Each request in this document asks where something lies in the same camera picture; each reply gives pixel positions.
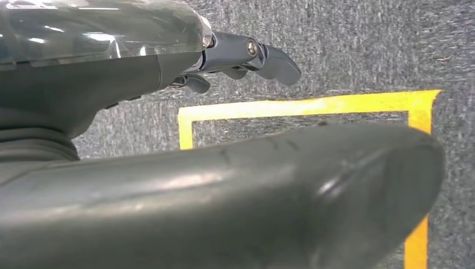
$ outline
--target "yellow tape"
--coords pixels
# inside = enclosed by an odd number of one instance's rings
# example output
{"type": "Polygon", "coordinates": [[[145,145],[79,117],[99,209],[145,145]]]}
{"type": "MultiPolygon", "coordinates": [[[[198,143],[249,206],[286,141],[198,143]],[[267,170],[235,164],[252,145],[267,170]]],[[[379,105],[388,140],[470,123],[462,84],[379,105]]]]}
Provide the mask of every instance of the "yellow tape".
{"type": "MultiPolygon", "coordinates": [[[[411,127],[431,133],[432,103],[439,92],[440,90],[388,92],[309,100],[255,101],[180,108],[178,112],[180,148],[182,150],[193,148],[193,122],[218,119],[407,112],[408,124],[411,127]]],[[[405,269],[427,269],[427,241],[427,218],[425,218],[404,244],[405,269]]]]}

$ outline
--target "transparent plastic cover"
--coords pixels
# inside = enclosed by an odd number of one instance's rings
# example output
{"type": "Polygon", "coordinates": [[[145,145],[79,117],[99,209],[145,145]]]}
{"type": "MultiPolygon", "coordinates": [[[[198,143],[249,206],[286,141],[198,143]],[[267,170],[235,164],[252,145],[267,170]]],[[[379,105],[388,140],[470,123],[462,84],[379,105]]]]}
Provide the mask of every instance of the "transparent plastic cover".
{"type": "Polygon", "coordinates": [[[0,65],[200,52],[208,21],[172,0],[0,0],[0,65]]]}

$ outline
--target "robotic finger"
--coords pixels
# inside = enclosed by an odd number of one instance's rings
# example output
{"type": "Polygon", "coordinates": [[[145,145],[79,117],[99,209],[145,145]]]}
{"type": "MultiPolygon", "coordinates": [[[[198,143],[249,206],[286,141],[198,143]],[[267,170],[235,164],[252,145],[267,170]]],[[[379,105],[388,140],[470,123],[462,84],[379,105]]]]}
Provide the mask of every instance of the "robotic finger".
{"type": "Polygon", "coordinates": [[[297,64],[282,50],[248,36],[214,32],[211,44],[198,62],[177,77],[170,87],[186,85],[195,92],[204,93],[210,84],[199,74],[222,72],[240,80],[248,71],[285,85],[295,84],[301,76],[297,64]]]}

